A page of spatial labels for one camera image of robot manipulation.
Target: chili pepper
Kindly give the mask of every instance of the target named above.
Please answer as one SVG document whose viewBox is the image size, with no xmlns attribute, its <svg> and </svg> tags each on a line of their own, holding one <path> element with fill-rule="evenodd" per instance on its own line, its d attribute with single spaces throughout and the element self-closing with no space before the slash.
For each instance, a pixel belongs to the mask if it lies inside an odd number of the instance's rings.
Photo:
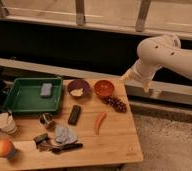
<svg viewBox="0 0 192 171">
<path fill-rule="evenodd" d="M 96 122 L 95 122 L 95 133 L 96 133 L 96 135 L 99 135 L 99 129 L 100 129 L 101 123 L 104 120 L 104 118 L 106 117 L 106 115 L 107 115 L 106 112 L 101 112 L 97 116 Z"/>
</svg>

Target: green plastic tray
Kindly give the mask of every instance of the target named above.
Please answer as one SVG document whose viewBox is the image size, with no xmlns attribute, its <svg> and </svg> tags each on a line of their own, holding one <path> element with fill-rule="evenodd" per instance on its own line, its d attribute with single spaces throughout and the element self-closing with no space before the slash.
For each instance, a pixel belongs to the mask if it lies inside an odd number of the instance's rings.
<svg viewBox="0 0 192 171">
<path fill-rule="evenodd" d="M 51 97 L 40 96 L 43 83 L 52 83 Z M 1 110 L 10 110 L 13 114 L 57 114 L 61 104 L 62 84 L 61 78 L 17 78 Z"/>
</svg>

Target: bowl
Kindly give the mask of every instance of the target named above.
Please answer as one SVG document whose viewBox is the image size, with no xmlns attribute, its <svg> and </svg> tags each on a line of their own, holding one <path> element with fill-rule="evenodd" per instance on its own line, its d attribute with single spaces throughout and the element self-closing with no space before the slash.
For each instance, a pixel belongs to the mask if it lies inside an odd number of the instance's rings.
<svg viewBox="0 0 192 171">
<path fill-rule="evenodd" d="M 113 94 L 115 87 L 108 80 L 99 80 L 94 85 L 94 91 L 100 98 L 106 98 Z"/>
<path fill-rule="evenodd" d="M 67 90 L 69 94 L 75 98 L 85 97 L 91 92 L 89 83 L 83 79 L 71 81 L 67 86 Z"/>
</svg>

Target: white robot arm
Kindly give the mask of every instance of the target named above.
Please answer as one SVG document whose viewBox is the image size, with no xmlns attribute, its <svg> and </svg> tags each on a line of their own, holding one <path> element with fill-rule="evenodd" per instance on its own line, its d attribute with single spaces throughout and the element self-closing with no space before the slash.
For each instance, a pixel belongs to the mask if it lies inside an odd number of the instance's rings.
<svg viewBox="0 0 192 171">
<path fill-rule="evenodd" d="M 147 38 L 137 48 L 139 59 L 121 77 L 135 79 L 148 92 L 150 82 L 157 70 L 168 68 L 192 80 L 192 50 L 181 49 L 181 42 L 175 35 Z"/>
</svg>

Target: wooden table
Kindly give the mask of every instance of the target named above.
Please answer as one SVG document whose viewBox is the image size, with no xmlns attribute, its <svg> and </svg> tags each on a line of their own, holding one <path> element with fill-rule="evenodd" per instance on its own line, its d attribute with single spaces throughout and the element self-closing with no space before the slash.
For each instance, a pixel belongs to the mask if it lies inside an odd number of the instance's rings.
<svg viewBox="0 0 192 171">
<path fill-rule="evenodd" d="M 61 154 L 53 154 L 47 151 L 40 152 L 36 149 L 33 138 L 45 132 L 53 138 L 54 133 L 47 131 L 39 123 L 36 116 L 14 116 L 18 125 L 17 132 L 11 136 L 0 133 L 0 138 L 9 137 L 18 149 L 18 153 L 11 160 L 0 158 L 0 170 L 64 168 L 142 161 L 141 147 L 124 84 L 118 79 L 108 80 L 115 86 L 114 96 L 127 104 L 128 111 L 126 113 L 115 112 L 111 106 L 102 103 L 94 92 L 89 98 L 72 98 L 66 90 L 70 80 L 64 80 L 64 96 L 61 110 L 55 117 L 55 122 L 73 129 L 78 134 L 78 142 L 83 143 L 84 147 Z M 87 79 L 87 81 L 93 89 L 97 80 Z M 67 124 L 67 120 L 74 104 L 82 107 L 82 113 L 77 125 L 70 126 Z M 107 113 L 107 117 L 103 120 L 100 134 L 96 135 L 94 131 L 95 119 L 103 111 Z"/>
</svg>

